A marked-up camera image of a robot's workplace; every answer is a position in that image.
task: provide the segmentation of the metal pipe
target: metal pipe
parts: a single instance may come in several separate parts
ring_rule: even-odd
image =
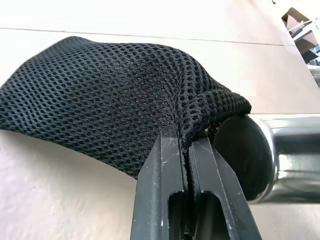
[[[234,116],[213,145],[249,203],[320,203],[320,114]]]

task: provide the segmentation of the hexagonal mesh pattern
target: hexagonal mesh pattern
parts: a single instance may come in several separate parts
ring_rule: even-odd
[[[51,141],[137,178],[160,130],[197,133],[251,109],[190,55],[144,43],[66,38],[0,90],[0,128]]]

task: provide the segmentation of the mesh bag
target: mesh bag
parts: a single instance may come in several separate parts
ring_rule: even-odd
[[[203,130],[250,110],[181,50],[81,37],[32,57],[0,89],[0,129],[65,146],[134,178],[166,126],[175,126],[186,150]]]

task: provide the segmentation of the white table surface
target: white table surface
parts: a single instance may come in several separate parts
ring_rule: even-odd
[[[13,14],[20,16],[13,17],[10,7],[18,3],[10,1],[0,16],[0,85],[28,58],[65,37],[81,36],[181,49],[218,82],[247,97],[254,113],[320,113],[319,88],[272,4],[211,2],[94,0],[79,4],[77,13],[97,14],[80,17],[69,14],[75,3],[58,0],[44,8],[43,1],[32,0],[19,2]],[[159,15],[155,8],[169,10]],[[0,130],[2,240],[128,239],[135,188],[134,179],[91,157]],[[251,210],[264,240],[320,238],[320,206]]]

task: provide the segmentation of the chrome metal tube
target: chrome metal tube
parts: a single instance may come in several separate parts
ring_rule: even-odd
[[[250,203],[320,203],[320,114],[234,116],[213,145]]]

